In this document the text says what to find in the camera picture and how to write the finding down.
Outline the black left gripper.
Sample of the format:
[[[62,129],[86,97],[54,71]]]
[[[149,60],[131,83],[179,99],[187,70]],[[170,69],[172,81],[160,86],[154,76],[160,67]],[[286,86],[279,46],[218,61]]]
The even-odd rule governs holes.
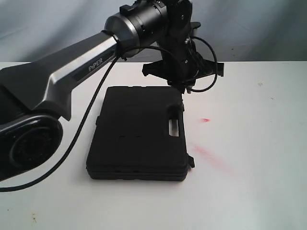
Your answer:
[[[213,61],[206,60],[197,51],[194,39],[204,42],[196,36],[200,22],[187,22],[182,26],[167,23],[163,33],[156,43],[162,59],[145,64],[142,69],[144,76],[153,75],[167,81],[167,84],[185,93],[186,86],[193,87],[197,79],[217,75],[224,75],[224,63],[218,62],[211,46],[208,48],[213,55]]]

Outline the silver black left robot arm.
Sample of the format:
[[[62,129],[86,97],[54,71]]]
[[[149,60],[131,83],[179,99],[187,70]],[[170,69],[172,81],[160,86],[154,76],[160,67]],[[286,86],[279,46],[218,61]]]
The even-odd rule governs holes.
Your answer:
[[[182,92],[197,79],[223,76],[224,64],[197,51],[199,22],[188,0],[137,0],[110,16],[104,29],[34,62],[0,71],[0,178],[7,180],[46,162],[63,136],[61,117],[71,119],[71,93],[108,62],[155,47],[160,61],[144,75],[165,79]]]

